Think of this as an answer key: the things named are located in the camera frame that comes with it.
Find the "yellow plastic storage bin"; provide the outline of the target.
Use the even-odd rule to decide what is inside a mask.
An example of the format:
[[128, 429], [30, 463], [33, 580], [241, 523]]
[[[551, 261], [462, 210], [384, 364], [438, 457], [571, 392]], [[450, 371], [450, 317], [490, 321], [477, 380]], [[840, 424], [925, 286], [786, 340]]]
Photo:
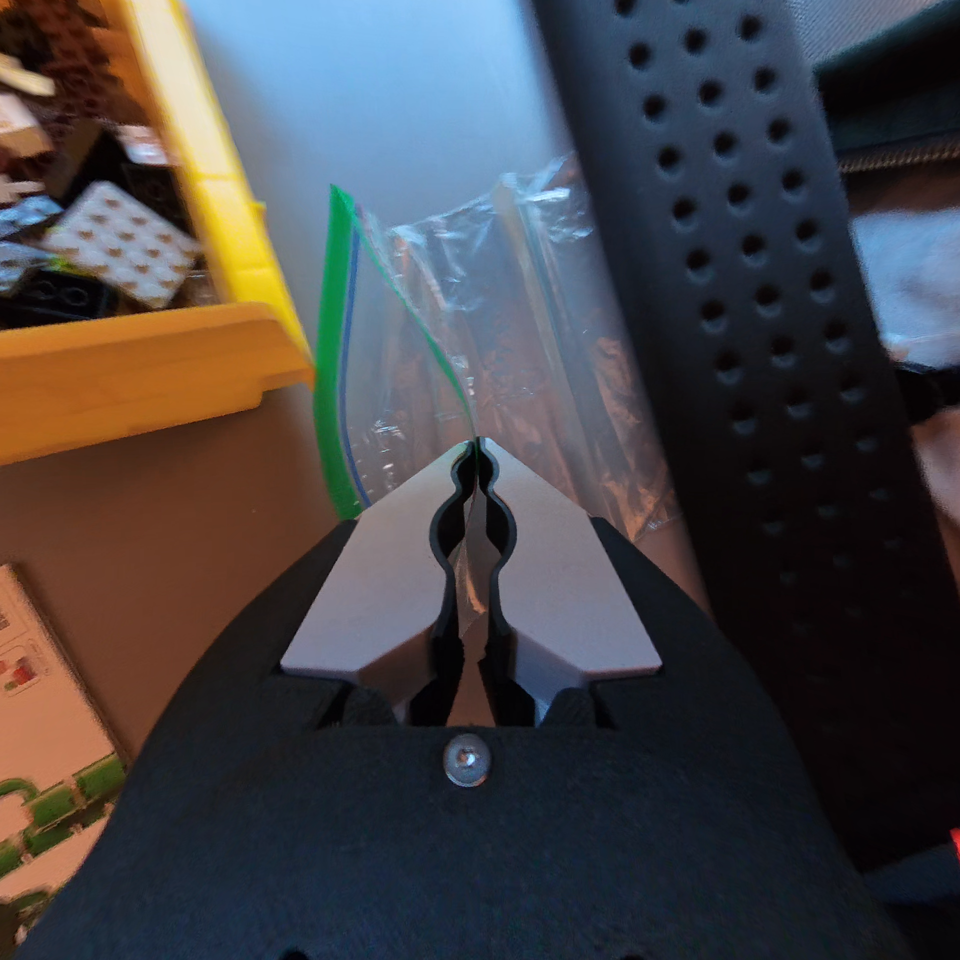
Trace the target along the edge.
[[4, 331], [3, 466], [254, 409], [313, 356], [182, 2], [94, 2], [171, 151], [221, 302]]

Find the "grey desk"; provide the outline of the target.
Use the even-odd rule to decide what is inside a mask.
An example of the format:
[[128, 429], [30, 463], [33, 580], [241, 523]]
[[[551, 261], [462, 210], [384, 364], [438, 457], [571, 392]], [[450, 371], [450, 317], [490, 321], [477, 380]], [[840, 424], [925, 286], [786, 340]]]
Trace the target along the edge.
[[[330, 186], [386, 226], [572, 152], [525, 2], [189, 2], [311, 345]], [[15, 564], [134, 756], [230, 620], [337, 523], [304, 385], [2, 467]], [[683, 522], [639, 544], [702, 607]]]

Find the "clear zip bag green seal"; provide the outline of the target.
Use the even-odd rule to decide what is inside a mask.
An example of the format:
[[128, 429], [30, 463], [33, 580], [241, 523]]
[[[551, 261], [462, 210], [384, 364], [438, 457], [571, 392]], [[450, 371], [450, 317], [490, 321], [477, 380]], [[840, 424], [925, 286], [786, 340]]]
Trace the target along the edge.
[[315, 370], [339, 521], [477, 436], [636, 546], [680, 516], [573, 151], [394, 226], [330, 186]]

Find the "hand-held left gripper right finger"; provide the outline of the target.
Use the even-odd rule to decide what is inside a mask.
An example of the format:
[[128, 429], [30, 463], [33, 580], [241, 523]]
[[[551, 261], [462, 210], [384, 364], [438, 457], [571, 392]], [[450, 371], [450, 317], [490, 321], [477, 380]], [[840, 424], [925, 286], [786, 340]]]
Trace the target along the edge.
[[490, 438], [478, 440], [478, 494], [489, 545], [479, 671], [495, 725], [537, 726], [564, 690], [661, 670], [592, 516]]

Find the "black perforated chair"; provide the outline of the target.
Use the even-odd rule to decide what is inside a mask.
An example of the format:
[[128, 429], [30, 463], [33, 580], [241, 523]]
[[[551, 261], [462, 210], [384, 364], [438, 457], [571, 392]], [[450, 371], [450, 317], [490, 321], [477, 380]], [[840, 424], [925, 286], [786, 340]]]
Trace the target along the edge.
[[533, 7], [714, 618], [854, 864], [939, 846], [957, 587], [791, 12]]

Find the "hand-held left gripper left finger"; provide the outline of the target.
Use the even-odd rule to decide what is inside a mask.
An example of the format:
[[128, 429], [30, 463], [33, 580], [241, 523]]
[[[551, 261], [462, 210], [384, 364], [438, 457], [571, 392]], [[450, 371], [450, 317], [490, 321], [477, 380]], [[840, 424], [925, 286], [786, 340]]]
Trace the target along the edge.
[[402, 722], [443, 726], [463, 676], [455, 566], [476, 485], [456, 443], [350, 527], [279, 666], [377, 691]]

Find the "pile of toy building bricks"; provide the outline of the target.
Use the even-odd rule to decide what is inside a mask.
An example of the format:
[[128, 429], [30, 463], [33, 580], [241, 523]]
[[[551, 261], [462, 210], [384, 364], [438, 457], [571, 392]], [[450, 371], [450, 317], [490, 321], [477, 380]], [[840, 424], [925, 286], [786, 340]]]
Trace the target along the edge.
[[216, 302], [112, 2], [2, 2], [1, 327]]

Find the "plant building instruction booklet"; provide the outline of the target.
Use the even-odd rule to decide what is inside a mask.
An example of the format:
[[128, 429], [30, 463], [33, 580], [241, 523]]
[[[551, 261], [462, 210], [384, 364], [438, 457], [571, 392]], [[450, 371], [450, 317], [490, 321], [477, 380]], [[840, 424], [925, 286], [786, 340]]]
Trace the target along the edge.
[[97, 843], [126, 782], [100, 713], [14, 568], [1, 572], [1, 897], [37, 910]]

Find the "white shirt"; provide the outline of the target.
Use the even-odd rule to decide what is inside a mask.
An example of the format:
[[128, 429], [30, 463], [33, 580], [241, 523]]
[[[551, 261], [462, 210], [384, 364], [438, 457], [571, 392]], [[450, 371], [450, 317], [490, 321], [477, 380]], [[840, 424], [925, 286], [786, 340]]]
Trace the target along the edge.
[[874, 211], [851, 226], [922, 474], [958, 527], [959, 209]]

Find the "dark green jacket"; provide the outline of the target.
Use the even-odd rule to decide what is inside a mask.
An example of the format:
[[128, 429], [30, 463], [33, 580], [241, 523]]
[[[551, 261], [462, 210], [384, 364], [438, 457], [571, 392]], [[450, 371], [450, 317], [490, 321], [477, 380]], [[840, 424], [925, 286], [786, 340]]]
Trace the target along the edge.
[[849, 48], [815, 75], [843, 175], [958, 160], [957, 33], [896, 48]]

